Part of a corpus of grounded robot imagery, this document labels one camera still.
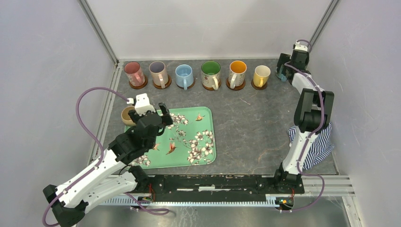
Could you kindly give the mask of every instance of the bird print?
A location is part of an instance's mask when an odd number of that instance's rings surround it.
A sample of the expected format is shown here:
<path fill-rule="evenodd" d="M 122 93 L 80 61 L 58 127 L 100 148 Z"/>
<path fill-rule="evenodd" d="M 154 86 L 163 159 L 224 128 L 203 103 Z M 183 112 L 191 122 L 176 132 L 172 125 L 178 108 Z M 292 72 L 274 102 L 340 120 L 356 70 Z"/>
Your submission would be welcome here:
<path fill-rule="evenodd" d="M 175 146 L 175 143 L 170 143 L 170 150 L 167 152 L 166 155 L 172 153 L 177 147 Z"/>
<path fill-rule="evenodd" d="M 157 147 L 160 145 L 160 143 L 157 143 L 152 149 L 153 150 L 159 150 Z"/>
<path fill-rule="evenodd" d="M 204 117 L 205 117 L 205 116 L 201 116 L 201 114 L 198 113 L 198 117 L 196 118 L 196 121 L 197 121 L 197 122 L 200 122 L 200 121 L 202 121 L 202 119 L 203 119 Z"/>

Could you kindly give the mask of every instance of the red mug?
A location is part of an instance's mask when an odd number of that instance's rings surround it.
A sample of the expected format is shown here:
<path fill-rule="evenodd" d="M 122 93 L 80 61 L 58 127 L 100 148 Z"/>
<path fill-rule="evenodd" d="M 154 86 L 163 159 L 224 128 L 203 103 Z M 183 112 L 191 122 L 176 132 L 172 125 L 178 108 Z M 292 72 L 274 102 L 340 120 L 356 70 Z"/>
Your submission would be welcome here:
<path fill-rule="evenodd" d="M 134 87 L 141 86 L 145 83 L 145 76 L 143 75 L 142 68 L 136 61 L 131 61 L 126 64 L 124 66 L 124 71 Z"/>

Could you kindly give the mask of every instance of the tan bowl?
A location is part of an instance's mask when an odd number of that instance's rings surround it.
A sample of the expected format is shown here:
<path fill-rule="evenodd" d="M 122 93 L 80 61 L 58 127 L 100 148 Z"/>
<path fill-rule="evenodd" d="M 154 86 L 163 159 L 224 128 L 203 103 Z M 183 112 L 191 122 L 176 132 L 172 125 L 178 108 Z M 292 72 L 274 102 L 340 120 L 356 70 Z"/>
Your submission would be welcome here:
<path fill-rule="evenodd" d="M 135 123 L 131 120 L 130 116 L 128 115 L 128 112 L 130 110 L 135 110 L 135 107 L 131 105 L 131 106 L 125 107 L 122 110 L 122 112 L 121 112 L 121 120 L 125 125 L 131 127 L 131 126 L 134 126 Z"/>

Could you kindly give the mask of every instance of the blue mug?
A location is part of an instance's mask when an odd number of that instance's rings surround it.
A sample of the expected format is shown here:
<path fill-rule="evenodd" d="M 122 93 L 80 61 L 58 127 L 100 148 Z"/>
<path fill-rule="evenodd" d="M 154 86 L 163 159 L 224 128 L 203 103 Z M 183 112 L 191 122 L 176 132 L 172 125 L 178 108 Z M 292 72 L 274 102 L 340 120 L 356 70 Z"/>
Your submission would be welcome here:
<path fill-rule="evenodd" d="M 187 90 L 193 85 L 193 72 L 189 65 L 180 65 L 175 69 L 175 82 L 177 86 Z"/>

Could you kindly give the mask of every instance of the blue and white striped cloth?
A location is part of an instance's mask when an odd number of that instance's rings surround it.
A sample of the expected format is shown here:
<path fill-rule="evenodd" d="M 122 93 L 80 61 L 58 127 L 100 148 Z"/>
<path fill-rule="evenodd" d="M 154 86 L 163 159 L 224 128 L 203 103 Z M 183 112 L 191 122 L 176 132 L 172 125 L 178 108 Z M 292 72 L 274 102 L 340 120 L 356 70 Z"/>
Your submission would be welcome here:
<path fill-rule="evenodd" d="M 295 137 L 295 125 L 289 128 L 288 135 L 289 139 L 292 141 Z M 334 145 L 330 143 L 331 136 L 331 122 L 329 126 L 322 130 L 315 141 L 313 142 L 308 155 L 306 156 L 304 169 L 311 169 L 314 165 L 323 161 L 334 149 Z"/>

